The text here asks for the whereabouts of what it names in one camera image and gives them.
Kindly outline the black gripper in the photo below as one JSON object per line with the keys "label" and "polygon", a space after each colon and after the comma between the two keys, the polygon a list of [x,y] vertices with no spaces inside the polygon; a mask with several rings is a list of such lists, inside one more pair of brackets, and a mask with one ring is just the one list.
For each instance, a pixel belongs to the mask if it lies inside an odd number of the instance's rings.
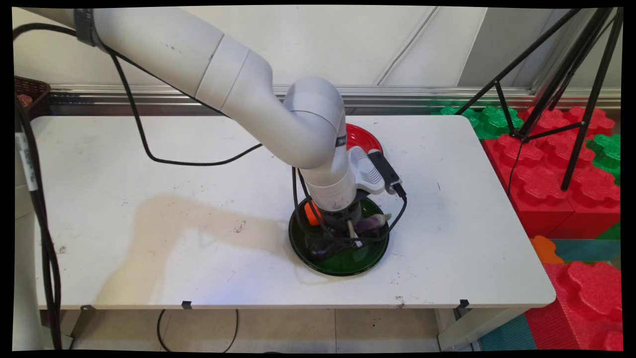
{"label": "black gripper", "polygon": [[364,243],[358,240],[358,234],[356,232],[355,225],[363,218],[363,210],[361,201],[368,197],[368,192],[356,192],[352,204],[347,208],[339,211],[325,211],[320,209],[323,222],[328,229],[328,233],[325,236],[327,243],[335,245],[344,245],[343,231],[348,230],[348,235],[352,239],[352,243],[357,248],[364,247]]}

